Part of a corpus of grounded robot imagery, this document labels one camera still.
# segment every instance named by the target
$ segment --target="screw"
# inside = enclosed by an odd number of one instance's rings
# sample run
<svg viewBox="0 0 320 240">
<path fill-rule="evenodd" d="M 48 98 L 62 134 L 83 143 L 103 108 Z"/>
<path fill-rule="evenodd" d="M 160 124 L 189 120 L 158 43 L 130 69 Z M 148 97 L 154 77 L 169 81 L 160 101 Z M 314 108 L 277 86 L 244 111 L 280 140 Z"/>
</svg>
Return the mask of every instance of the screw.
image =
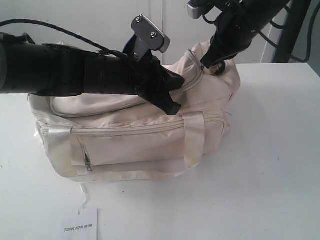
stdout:
<svg viewBox="0 0 320 240">
<path fill-rule="evenodd" d="M 151 32 L 151 38 L 153 39 L 153 38 L 155 38 L 157 36 L 157 34 L 153 31 L 153 32 Z"/>
</svg>

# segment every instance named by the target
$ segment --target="paper tag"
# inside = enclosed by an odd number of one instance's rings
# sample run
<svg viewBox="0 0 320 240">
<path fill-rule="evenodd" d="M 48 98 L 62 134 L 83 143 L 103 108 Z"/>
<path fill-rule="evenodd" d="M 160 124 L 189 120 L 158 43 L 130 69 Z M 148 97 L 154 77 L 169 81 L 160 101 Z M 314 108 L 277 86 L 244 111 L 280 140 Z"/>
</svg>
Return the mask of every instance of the paper tag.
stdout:
<svg viewBox="0 0 320 240">
<path fill-rule="evenodd" d="M 98 209 L 89 208 L 80 215 L 66 215 L 62 219 L 57 240 L 96 240 L 98 231 Z"/>
</svg>

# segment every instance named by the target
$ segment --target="white table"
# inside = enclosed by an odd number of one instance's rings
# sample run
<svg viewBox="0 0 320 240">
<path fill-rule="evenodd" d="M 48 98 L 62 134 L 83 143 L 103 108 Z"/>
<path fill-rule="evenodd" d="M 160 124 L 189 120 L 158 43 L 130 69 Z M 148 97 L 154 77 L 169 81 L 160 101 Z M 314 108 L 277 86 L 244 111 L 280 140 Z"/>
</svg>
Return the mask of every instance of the white table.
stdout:
<svg viewBox="0 0 320 240">
<path fill-rule="evenodd" d="M 320 78 L 306 64 L 238 66 L 220 150 L 167 181 L 87 184 L 100 240 L 318 240 Z M 0 95 L 0 239 L 55 239 L 84 200 L 33 137 L 26 95 Z"/>
</svg>

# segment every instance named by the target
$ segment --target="cream bag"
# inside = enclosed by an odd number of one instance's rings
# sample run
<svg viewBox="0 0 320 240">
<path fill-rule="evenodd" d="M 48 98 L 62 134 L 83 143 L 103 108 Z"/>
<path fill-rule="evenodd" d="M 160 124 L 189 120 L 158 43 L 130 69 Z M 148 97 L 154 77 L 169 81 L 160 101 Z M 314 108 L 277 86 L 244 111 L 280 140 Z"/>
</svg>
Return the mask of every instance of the cream bag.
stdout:
<svg viewBox="0 0 320 240">
<path fill-rule="evenodd" d="M 138 96 L 29 95 L 28 101 L 55 171 L 76 182 L 115 182 L 176 177 L 217 150 L 230 125 L 225 108 L 240 87 L 233 60 L 212 76 L 200 60 L 209 43 L 199 43 L 174 65 L 185 79 L 171 92 L 182 105 L 175 116 Z"/>
</svg>

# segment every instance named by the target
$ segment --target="bag strap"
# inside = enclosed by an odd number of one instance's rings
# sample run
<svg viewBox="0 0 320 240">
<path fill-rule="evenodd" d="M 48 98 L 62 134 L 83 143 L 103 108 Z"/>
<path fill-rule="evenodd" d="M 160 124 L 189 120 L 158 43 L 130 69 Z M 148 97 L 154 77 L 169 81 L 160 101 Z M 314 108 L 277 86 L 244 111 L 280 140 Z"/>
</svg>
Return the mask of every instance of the bag strap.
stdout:
<svg viewBox="0 0 320 240">
<path fill-rule="evenodd" d="M 185 169 L 179 172 L 162 172 L 157 170 L 106 171 L 78 174 L 72 165 L 72 148 L 70 135 L 72 127 L 51 126 L 45 144 L 46 154 L 54 170 L 62 177 L 75 182 L 118 182 L 128 180 L 156 180 L 177 177 L 198 165 L 202 159 L 206 124 L 202 112 L 187 114 L 184 119 L 184 163 Z"/>
</svg>

